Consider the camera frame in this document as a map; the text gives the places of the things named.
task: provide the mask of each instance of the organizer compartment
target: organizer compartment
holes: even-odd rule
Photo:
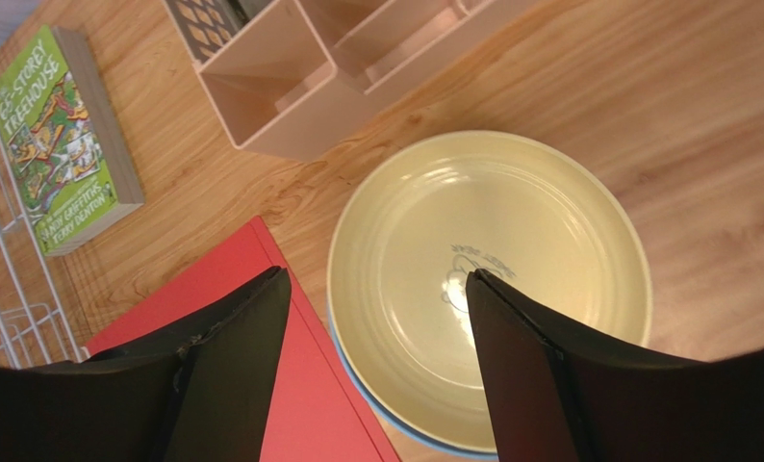
[[[336,71],[298,2],[277,0],[260,18],[198,69],[236,146]]]
[[[274,0],[194,67],[235,147],[308,161],[536,1]]]
[[[300,0],[300,3],[311,18],[322,42],[331,48],[382,7],[386,0]]]
[[[356,63],[374,84],[445,35],[463,17],[455,0],[389,0],[334,48]]]

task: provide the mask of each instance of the wire rack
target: wire rack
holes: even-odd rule
[[[0,138],[0,366],[81,361]]]

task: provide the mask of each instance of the book cover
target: book cover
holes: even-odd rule
[[[43,253],[117,205],[89,110],[48,26],[0,76],[0,136]]]

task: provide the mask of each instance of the yellow bowl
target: yellow bowl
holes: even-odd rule
[[[476,268],[602,332],[647,341],[644,250],[589,171],[498,132],[409,146],[345,207],[328,300],[337,341],[369,393],[438,441],[496,451],[464,292]]]

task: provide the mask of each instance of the wood grain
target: wood grain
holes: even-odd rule
[[[159,2],[46,1],[84,33],[147,204],[63,259],[88,333],[262,215],[320,316],[339,213],[400,147],[461,129],[547,143],[619,198],[652,268],[651,346],[764,347],[764,2],[547,0],[308,165],[230,147]],[[405,461],[445,461],[389,429]]]

